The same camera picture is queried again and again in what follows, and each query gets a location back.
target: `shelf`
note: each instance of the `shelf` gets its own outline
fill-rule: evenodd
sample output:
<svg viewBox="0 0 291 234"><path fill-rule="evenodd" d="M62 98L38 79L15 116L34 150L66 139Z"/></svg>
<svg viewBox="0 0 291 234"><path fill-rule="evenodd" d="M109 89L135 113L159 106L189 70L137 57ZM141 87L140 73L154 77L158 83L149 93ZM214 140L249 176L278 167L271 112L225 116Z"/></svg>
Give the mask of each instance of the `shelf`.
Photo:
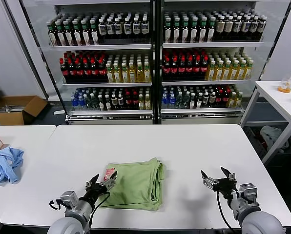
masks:
<svg viewBox="0 0 291 234"><path fill-rule="evenodd" d="M242 108L161 109L162 115L223 114L242 112Z"/></svg>
<svg viewBox="0 0 291 234"><path fill-rule="evenodd" d="M82 45L82 46L50 46L42 47L43 51L68 50L144 50L151 49L152 44L126 44L126 45Z"/></svg>
<svg viewBox="0 0 291 234"><path fill-rule="evenodd" d="M240 84L248 83L250 79L241 79L241 80L198 80L198 81L162 81L163 86L169 85L204 85L204 84Z"/></svg>
<svg viewBox="0 0 291 234"><path fill-rule="evenodd" d="M259 47L264 42L202 42L202 43L163 43L163 48L209 48L209 47Z"/></svg>
<svg viewBox="0 0 291 234"><path fill-rule="evenodd" d="M63 84L67 88L80 88L80 87L150 87L152 83L96 83L96 84Z"/></svg>

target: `red bottle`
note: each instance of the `red bottle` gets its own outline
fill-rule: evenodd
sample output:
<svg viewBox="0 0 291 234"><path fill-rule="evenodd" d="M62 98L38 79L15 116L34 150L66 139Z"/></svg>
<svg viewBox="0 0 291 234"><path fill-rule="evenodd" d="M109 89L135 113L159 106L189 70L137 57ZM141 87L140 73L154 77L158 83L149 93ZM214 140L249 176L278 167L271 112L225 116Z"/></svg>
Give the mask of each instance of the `red bottle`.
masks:
<svg viewBox="0 0 291 234"><path fill-rule="evenodd" d="M183 77L185 75L185 67L186 67L186 65L185 65L185 56L182 55L181 56L181 61L179 63L179 67L178 67L178 75L180 77Z"/></svg>

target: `yellow bottle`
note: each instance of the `yellow bottle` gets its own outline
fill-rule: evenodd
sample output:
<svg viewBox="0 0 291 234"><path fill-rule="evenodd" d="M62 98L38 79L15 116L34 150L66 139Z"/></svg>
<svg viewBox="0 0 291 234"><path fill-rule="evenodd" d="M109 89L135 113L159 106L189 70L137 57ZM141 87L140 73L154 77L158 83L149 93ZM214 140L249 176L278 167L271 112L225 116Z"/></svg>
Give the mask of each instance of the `yellow bottle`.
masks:
<svg viewBox="0 0 291 234"><path fill-rule="evenodd" d="M121 79L120 69L118 68L118 63L114 63L114 78L115 78L115 83L123 82L123 79Z"/></svg>
<svg viewBox="0 0 291 234"><path fill-rule="evenodd" d="M208 81L213 80L214 72L215 72L215 61L212 60L210 62L210 67L206 73L205 80L208 80Z"/></svg>
<svg viewBox="0 0 291 234"><path fill-rule="evenodd" d="M231 67L231 61L227 60L225 66L223 67L223 73L222 73L222 76L220 77L220 80L228 80L228 75L231 70L230 67Z"/></svg>
<svg viewBox="0 0 291 234"><path fill-rule="evenodd" d="M130 83L136 83L136 70L133 62L129 62L129 78Z"/></svg>
<svg viewBox="0 0 291 234"><path fill-rule="evenodd" d="M213 76L213 80L220 80L220 77L222 76L222 73L223 73L223 64L224 64L224 61L222 60L218 61L218 65L215 66L215 73Z"/></svg>
<svg viewBox="0 0 291 234"><path fill-rule="evenodd" d="M231 68L231 72L230 72L230 75L228 74L228 80L234 80L236 79L236 74L237 74L237 71L239 69L239 61L238 60L235 60L233 62L233 66Z"/></svg>
<svg viewBox="0 0 291 234"><path fill-rule="evenodd" d="M149 83L151 82L151 75L150 75L150 69L149 69L149 62L145 61L145 82Z"/></svg>
<svg viewBox="0 0 291 234"><path fill-rule="evenodd" d="M127 71L127 65L125 62L122 63L122 77L123 83L130 83L129 73Z"/></svg>
<svg viewBox="0 0 291 234"><path fill-rule="evenodd" d="M241 61L241 65L239 66L239 69L237 71L237 74L236 74L236 79L243 79L243 74L244 74L244 71L246 69L246 61L245 60L242 60Z"/></svg>
<svg viewBox="0 0 291 234"><path fill-rule="evenodd" d="M251 79L251 72L252 72L252 66L253 66L254 61L249 60L248 66L246 67L242 79Z"/></svg>
<svg viewBox="0 0 291 234"><path fill-rule="evenodd" d="M115 83L113 68L112 68L111 64L107 63L105 66L106 66L106 74L107 74L108 82Z"/></svg>

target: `bottle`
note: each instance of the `bottle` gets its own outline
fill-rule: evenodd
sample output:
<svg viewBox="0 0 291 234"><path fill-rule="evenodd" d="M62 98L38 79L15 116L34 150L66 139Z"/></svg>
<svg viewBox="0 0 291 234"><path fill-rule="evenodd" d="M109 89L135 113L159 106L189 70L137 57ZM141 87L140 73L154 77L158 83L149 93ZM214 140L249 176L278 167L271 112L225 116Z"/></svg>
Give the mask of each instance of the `bottle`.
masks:
<svg viewBox="0 0 291 234"><path fill-rule="evenodd" d="M182 43L187 42L188 39L188 17L184 17L183 27L182 27Z"/></svg>
<svg viewBox="0 0 291 234"><path fill-rule="evenodd" d="M192 27L191 27L191 35L190 35L190 43L196 42L196 34L197 34L197 23L198 23L198 18L193 17L192 18Z"/></svg>
<svg viewBox="0 0 291 234"><path fill-rule="evenodd" d="M222 77L223 64L224 64L224 61L219 60L218 65L217 66L215 65L215 72L214 72L213 80L220 80L220 78Z"/></svg>
<svg viewBox="0 0 291 234"><path fill-rule="evenodd" d="M129 63L129 78L130 83L136 83L136 71L133 62Z"/></svg>
<svg viewBox="0 0 291 234"><path fill-rule="evenodd" d="M198 37L198 42L204 42L205 41L205 35L206 35L206 17L202 17L201 20L201 25L199 28L199 37Z"/></svg>
<svg viewBox="0 0 291 234"><path fill-rule="evenodd" d="M90 42L90 44L99 45L96 22L95 22L94 19L91 19L89 22L90 22L90 31L89 31L89 33L90 33L91 38L92 38L92 41Z"/></svg>
<svg viewBox="0 0 291 234"><path fill-rule="evenodd" d="M211 61L209 70L207 71L206 76L205 76L205 80L208 80L208 81L213 80L214 73L215 73L215 61Z"/></svg>
<svg viewBox="0 0 291 234"><path fill-rule="evenodd" d="M81 31L79 29L79 26L78 26L78 21L77 20L73 20L73 34L74 34L74 37L75 37L75 44L76 45L82 45L82 36L81 36Z"/></svg>
<svg viewBox="0 0 291 234"><path fill-rule="evenodd" d="M229 16L228 19L225 22L225 27L224 27L224 32L223 32L223 40L224 41L230 41L230 35L232 31L232 26L233 26L233 16Z"/></svg>
<svg viewBox="0 0 291 234"><path fill-rule="evenodd" d="M225 17L221 16L220 19L217 21L216 31L215 31L215 41L221 41L223 39L223 31L225 28Z"/></svg>
<svg viewBox="0 0 291 234"><path fill-rule="evenodd" d="M238 16L237 20L233 22L231 40L240 40L240 31L242 27L242 16Z"/></svg>
<svg viewBox="0 0 291 234"><path fill-rule="evenodd" d="M246 69L246 63L247 63L246 60L241 61L241 65L239 66L237 74L235 75L236 79L243 79L243 74Z"/></svg>
<svg viewBox="0 0 291 234"><path fill-rule="evenodd" d="M257 30L256 30L256 35L255 35L255 41L260 41L261 37L263 35L263 31L266 27L266 22L267 17L263 16L262 19L258 22Z"/></svg>
<svg viewBox="0 0 291 234"><path fill-rule="evenodd" d="M51 46L58 46L58 41L60 40L59 40L56 30L53 28L51 21L47 22L47 27L48 27L48 35L50 38Z"/></svg>
<svg viewBox="0 0 291 234"><path fill-rule="evenodd" d="M137 63L137 82L144 82L145 78L144 78L144 71L142 69L142 63L138 62Z"/></svg>
<svg viewBox="0 0 291 234"><path fill-rule="evenodd" d="M236 95L236 92L232 92L231 97L229 98L229 100L228 100L228 102L226 104L226 107L231 108L231 107L234 106L234 101L235 101L235 98L236 98L235 95Z"/></svg>
<svg viewBox="0 0 291 234"><path fill-rule="evenodd" d="M228 80L229 72L231 70L230 67L231 67L231 61L227 60L225 66L223 67L223 73L222 73L222 76L220 77L220 80Z"/></svg>
<svg viewBox="0 0 291 234"><path fill-rule="evenodd" d="M106 75L109 83L115 83L114 72L111 64L107 63L106 65Z"/></svg>
<svg viewBox="0 0 291 234"><path fill-rule="evenodd" d="M234 108L240 108L241 107L241 101L242 101L242 92L239 92L238 97L234 101Z"/></svg>
<svg viewBox="0 0 291 234"><path fill-rule="evenodd" d="M131 38L131 31L131 22L129 21L129 18L125 18L124 32L126 38Z"/></svg>
<svg viewBox="0 0 291 234"><path fill-rule="evenodd" d="M238 69L239 69L239 60L235 60L231 68L231 72L228 74L228 80L237 79L236 74L237 74Z"/></svg>
<svg viewBox="0 0 291 234"><path fill-rule="evenodd" d="M251 25L250 18L251 18L250 16L247 16L246 19L242 22L241 35L240 35L241 40L247 39L249 27Z"/></svg>
<svg viewBox="0 0 291 234"><path fill-rule="evenodd" d="M252 72L253 63L254 63L254 61L250 59L247 67L245 68L242 79L251 79L251 72Z"/></svg>

